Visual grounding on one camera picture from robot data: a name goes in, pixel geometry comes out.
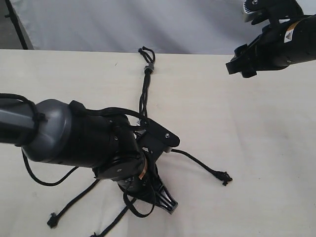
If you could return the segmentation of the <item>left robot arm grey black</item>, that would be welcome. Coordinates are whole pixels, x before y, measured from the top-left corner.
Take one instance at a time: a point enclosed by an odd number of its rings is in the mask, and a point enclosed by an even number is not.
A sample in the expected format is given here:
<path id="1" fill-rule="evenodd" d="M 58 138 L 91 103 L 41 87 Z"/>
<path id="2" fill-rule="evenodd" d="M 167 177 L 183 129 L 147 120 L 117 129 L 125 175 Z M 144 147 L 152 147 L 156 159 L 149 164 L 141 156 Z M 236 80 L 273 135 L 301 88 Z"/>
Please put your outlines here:
<path id="1" fill-rule="evenodd" d="M 134 197 L 172 213 L 177 202 L 158 174 L 157 159 L 179 137 L 135 111 L 89 110 L 82 103 L 0 96 L 0 141 L 34 162 L 86 167 L 97 180 L 112 180 L 131 205 Z"/>

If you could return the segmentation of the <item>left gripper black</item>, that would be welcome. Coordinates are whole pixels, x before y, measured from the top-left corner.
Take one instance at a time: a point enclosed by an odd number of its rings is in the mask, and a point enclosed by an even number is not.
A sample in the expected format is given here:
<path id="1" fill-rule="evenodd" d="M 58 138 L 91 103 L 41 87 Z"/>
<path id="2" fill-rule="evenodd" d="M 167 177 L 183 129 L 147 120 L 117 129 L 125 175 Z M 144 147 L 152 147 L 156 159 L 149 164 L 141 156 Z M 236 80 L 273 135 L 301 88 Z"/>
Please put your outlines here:
<path id="1" fill-rule="evenodd" d="M 118 181 L 119 188 L 127 195 L 145 202 L 153 202 L 155 206 L 172 214 L 178 202 L 172 197 L 158 174 L 153 155 L 144 153 L 144 171 L 125 180 Z"/>

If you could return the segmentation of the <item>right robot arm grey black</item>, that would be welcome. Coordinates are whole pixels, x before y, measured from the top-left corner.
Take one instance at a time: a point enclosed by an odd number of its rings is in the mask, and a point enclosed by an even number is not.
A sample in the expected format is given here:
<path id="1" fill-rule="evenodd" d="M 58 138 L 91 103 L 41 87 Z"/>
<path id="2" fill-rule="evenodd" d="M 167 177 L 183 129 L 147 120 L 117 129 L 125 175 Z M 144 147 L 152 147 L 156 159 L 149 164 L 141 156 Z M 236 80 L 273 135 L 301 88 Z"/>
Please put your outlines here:
<path id="1" fill-rule="evenodd" d="M 226 63 L 230 75 L 250 78 L 258 71 L 283 70 L 316 59 L 316 17 L 305 15 L 297 1 L 246 0 L 243 14 L 252 25 L 265 20 L 269 24 L 250 44 L 234 50 L 234 57 Z"/>

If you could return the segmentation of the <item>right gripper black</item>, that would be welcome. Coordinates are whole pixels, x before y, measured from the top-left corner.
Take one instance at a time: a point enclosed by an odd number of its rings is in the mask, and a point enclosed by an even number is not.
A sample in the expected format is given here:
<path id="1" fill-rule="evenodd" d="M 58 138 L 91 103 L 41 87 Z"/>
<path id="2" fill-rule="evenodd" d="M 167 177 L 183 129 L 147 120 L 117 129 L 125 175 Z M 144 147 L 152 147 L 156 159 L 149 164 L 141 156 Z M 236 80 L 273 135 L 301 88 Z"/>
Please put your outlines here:
<path id="1" fill-rule="evenodd" d="M 293 33 L 291 24 L 265 27 L 251 43 L 234 50 L 233 58 L 226 63 L 228 74 L 240 72 L 243 78 L 251 78 L 257 71 L 277 71 L 295 64 Z"/>

